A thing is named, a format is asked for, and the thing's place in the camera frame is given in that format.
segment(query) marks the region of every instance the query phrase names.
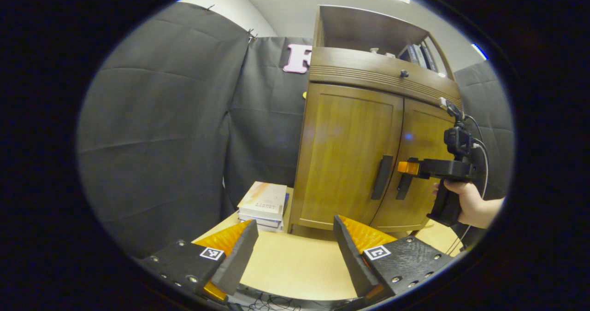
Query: table surface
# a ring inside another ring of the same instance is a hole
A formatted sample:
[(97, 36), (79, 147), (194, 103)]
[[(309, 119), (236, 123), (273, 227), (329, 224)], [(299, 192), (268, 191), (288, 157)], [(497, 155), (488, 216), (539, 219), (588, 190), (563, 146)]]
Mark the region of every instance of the table surface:
[[(284, 215), (283, 231), (259, 231), (259, 237), (240, 283), (287, 298), (308, 300), (356, 298), (338, 243), (326, 238), (312, 238), (330, 235), (331, 231), (304, 229), (303, 233), (297, 235), (294, 229), (293, 234), (287, 234), (293, 189), (287, 188), (287, 193), (289, 193), (289, 200)], [(193, 242), (236, 223), (240, 223), (238, 212), (234, 212)], [(407, 234), (392, 235), (401, 238)], [(457, 238), (451, 228), (432, 220), (417, 233), (416, 237), (442, 252), (446, 252)], [(451, 256), (458, 254), (461, 246), (459, 244)]]

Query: book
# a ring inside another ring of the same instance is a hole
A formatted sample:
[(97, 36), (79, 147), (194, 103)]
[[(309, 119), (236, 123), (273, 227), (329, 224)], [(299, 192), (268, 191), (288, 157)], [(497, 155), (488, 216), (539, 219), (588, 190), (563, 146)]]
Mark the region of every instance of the book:
[(434, 63), (434, 57), (432, 57), (432, 54), (430, 53), (430, 49), (428, 49), (428, 46), (426, 46), (426, 43), (422, 42), (422, 44), (420, 44), (420, 48), (422, 50), (422, 53), (424, 54), (424, 57), (426, 58), (426, 65), (427, 65), (428, 69), (430, 69), (434, 72), (438, 72), (437, 64)]
[(406, 47), (402, 49), (398, 56), (400, 57), (400, 59), (405, 60), (407, 62), (417, 65), (420, 64), (420, 61), (418, 61), (418, 56), (416, 55), (413, 45), (406, 45)]
[(286, 185), (256, 181), (238, 204), (238, 215), (282, 221), (286, 199)]
[(245, 215), (240, 212), (238, 212), (238, 219), (243, 220), (243, 221), (256, 220), (257, 225), (263, 225), (263, 226), (273, 227), (273, 228), (278, 228), (282, 223), (282, 220), (270, 220), (270, 219), (251, 217), (249, 215)]
[(281, 221), (281, 224), (278, 227), (268, 227), (265, 225), (256, 225), (257, 229), (260, 231), (283, 231), (283, 222)]
[(422, 54), (422, 49), (420, 46), (413, 44), (413, 49), (416, 51), (416, 55), (418, 56), (418, 61), (420, 62), (420, 67), (428, 69), (426, 66), (426, 59), (424, 59), (424, 55)]

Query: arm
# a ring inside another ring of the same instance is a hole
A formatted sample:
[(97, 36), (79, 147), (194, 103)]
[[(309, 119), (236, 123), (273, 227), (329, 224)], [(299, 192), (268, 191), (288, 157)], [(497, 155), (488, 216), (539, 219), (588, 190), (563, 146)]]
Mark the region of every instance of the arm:
[[(438, 183), (434, 185), (436, 189), (433, 192), (434, 194), (438, 191), (438, 185)], [(504, 198), (499, 200), (481, 199), (479, 191), (473, 183), (449, 182), (445, 180), (444, 185), (449, 191), (459, 195), (461, 213), (459, 214), (458, 221), (466, 225), (486, 229), (496, 217), (504, 201)]]

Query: cabinet door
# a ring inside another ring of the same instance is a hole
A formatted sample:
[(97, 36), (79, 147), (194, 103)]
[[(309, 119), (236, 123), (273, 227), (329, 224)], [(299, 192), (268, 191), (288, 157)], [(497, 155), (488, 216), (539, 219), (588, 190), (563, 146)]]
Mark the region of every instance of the cabinet door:
[[(409, 157), (419, 160), (436, 158), (453, 160), (443, 142), (444, 131), (451, 128), (454, 119), (440, 108), (411, 99), (404, 102), (404, 126), (400, 140), (397, 162), (407, 161)], [(438, 179), (412, 179), (403, 200), (396, 200), (397, 187), (401, 173), (397, 171), (397, 162), (389, 187), (381, 206), (371, 222), (371, 227), (386, 232), (418, 230), (428, 222), (426, 214), (434, 205), (432, 185)]]
[(395, 95), (309, 85), (291, 223), (332, 229), (336, 214), (371, 222), (382, 199), (371, 200), (375, 179), (384, 155), (394, 157), (393, 170), (402, 110)]

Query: wooden cabinet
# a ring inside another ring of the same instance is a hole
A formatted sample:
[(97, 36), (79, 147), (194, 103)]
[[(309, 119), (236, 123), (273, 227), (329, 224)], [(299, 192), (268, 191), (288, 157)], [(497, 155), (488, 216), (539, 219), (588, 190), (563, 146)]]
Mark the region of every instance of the wooden cabinet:
[[(447, 152), (443, 143), (444, 131), (451, 128), (453, 123), (453, 118), (444, 110), (406, 99), (397, 162), (407, 161), (409, 157), (453, 160), (453, 155)], [(371, 227), (385, 232), (411, 231), (421, 229), (428, 222), (426, 214), (432, 210), (435, 198), (431, 194), (432, 185), (438, 180), (412, 179), (405, 198), (396, 200), (401, 176), (400, 172), (394, 170)]]
[(387, 93), (310, 84), (291, 223), (331, 229), (335, 214), (371, 223), (382, 198), (371, 199), (381, 159), (398, 152), (403, 104)]
[[(369, 51), (398, 54), (426, 40), (444, 73)], [(320, 6), (290, 222), (331, 229), (340, 214), (386, 232), (424, 227), (434, 181), (413, 179), (405, 199), (396, 200), (396, 168), (410, 156), (453, 158), (443, 134), (454, 121), (438, 107), (440, 97), (461, 106), (459, 86), (428, 31), (379, 13)], [(385, 191), (373, 192), (384, 155), (393, 158)]]

